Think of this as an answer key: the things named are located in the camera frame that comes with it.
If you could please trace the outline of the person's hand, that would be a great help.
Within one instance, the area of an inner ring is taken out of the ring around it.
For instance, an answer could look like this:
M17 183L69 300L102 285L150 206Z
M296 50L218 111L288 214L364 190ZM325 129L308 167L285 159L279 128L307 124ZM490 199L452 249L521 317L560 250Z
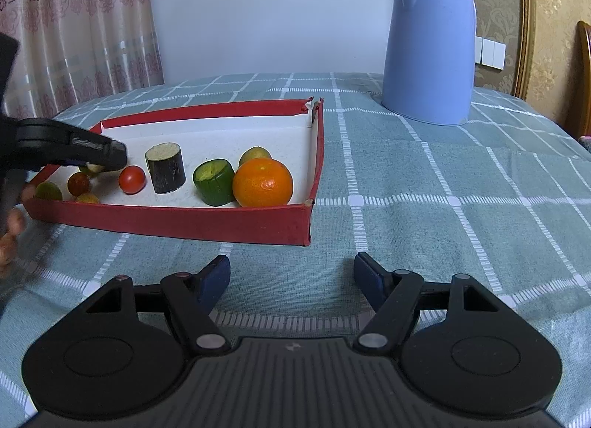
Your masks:
M0 276L9 276L11 265L18 253L18 236L25 231L26 220L20 208L12 208L8 214L6 231L1 237Z

